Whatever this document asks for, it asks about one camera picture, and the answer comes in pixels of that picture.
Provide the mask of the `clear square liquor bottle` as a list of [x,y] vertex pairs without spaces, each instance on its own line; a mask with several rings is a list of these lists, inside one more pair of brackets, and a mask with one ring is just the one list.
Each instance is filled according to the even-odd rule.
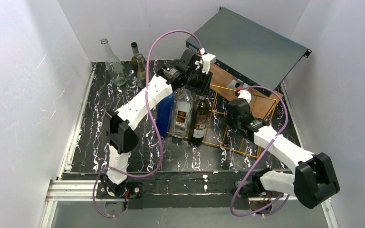
[[185,88],[180,89],[173,108],[172,136],[184,138],[187,134],[193,106],[191,92]]

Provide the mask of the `blue tall glass bottle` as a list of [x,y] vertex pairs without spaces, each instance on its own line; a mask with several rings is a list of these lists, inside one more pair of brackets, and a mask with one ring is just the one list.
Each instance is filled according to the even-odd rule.
[[158,104],[156,126],[158,128],[159,134],[163,138],[167,137],[167,132],[169,130],[170,116],[174,105],[174,98],[175,94],[172,93]]

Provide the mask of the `clear labelled wine bottle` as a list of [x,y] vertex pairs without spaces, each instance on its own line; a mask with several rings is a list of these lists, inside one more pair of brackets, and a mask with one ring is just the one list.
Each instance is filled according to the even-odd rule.
[[146,87],[146,60],[142,53],[136,54],[137,71],[136,71],[136,83],[140,89]]

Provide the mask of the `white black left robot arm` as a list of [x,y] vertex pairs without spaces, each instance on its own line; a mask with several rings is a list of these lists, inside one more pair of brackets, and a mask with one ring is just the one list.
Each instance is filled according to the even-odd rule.
[[109,144],[109,163],[100,180],[105,190],[115,197],[126,195],[126,169],[130,152],[140,142],[134,132],[140,121],[164,98],[178,88],[186,88],[198,95],[206,95],[210,89],[211,65],[216,56],[204,49],[184,51],[182,57],[164,63],[150,80],[148,87],[139,92],[130,102],[115,112],[105,114],[105,139]]

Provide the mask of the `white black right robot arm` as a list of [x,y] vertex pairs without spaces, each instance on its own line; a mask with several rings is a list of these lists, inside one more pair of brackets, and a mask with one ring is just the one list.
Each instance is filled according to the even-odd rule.
[[238,194],[261,194],[275,191],[294,195],[306,208],[312,209],[340,192],[340,185],[330,157],[307,151],[260,118],[253,117],[248,100],[237,98],[227,106],[227,125],[235,127],[241,136],[267,149],[290,170],[280,173],[263,169],[245,181]]

